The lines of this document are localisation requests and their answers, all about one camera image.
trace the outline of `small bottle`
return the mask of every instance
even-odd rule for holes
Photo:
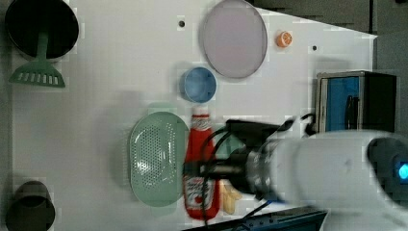
[[[191,130],[185,163],[201,161],[201,146],[213,133],[207,106],[196,106],[192,109]],[[204,152],[205,161],[209,161],[214,149],[209,141]],[[214,218],[220,207],[219,180],[208,180],[205,198],[202,198],[204,177],[183,175],[183,193],[186,211],[191,218],[204,219],[202,202],[205,201],[206,218]]]

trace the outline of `small orange object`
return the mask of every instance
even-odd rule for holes
[[[288,47],[292,43],[292,36],[289,32],[282,32],[276,38],[276,44],[280,47]]]

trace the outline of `gray cup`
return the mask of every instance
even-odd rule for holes
[[[39,181],[30,181],[15,192],[6,225],[9,231],[46,231],[54,219],[55,208],[47,188]]]

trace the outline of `blue light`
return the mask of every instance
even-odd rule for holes
[[[408,178],[408,164],[403,165],[400,169],[399,169],[399,177],[402,180],[406,180]]]

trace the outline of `ketchup label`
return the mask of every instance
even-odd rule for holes
[[[200,210],[202,199],[202,186],[203,177],[191,177],[184,176],[185,181],[185,195],[186,195],[186,208],[193,210]],[[214,182],[212,180],[207,181],[207,187],[205,191],[205,209],[208,210],[213,202],[214,194]]]
[[[208,117],[193,117],[191,128],[197,131],[205,131],[210,128],[210,119]]]

